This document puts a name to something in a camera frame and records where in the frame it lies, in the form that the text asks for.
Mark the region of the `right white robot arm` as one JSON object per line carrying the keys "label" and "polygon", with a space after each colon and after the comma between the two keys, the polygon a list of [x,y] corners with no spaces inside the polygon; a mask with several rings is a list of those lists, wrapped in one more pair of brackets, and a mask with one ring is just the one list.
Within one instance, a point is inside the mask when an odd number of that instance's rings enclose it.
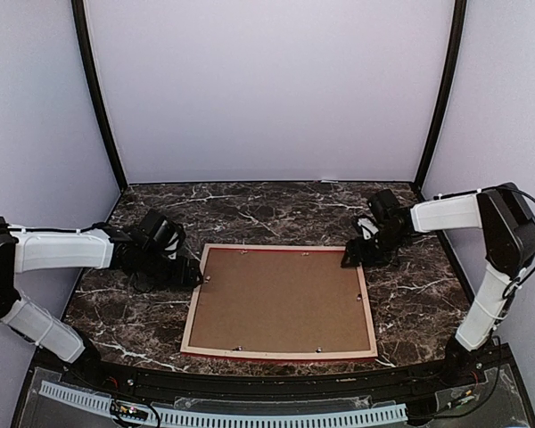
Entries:
{"label": "right white robot arm", "polygon": [[390,189],[368,201],[369,216],[355,220],[358,237],[346,243],[342,268],[387,266],[414,235],[477,228],[485,244],[481,285],[449,347],[473,352],[491,337],[535,271],[535,198],[514,183],[462,193],[439,194],[404,206]]}

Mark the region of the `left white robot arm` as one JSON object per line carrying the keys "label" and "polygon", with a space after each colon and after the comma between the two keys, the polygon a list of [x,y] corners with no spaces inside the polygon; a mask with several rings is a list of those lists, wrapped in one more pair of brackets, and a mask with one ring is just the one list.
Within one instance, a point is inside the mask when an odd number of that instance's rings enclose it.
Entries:
{"label": "left white robot arm", "polygon": [[158,286],[196,288],[203,283],[197,260],[179,255],[185,230],[155,210],[137,226],[95,223],[80,229],[25,227],[0,217],[0,324],[53,353],[89,389],[108,381],[107,367],[82,333],[52,316],[14,285],[29,271],[90,268],[142,274]]}

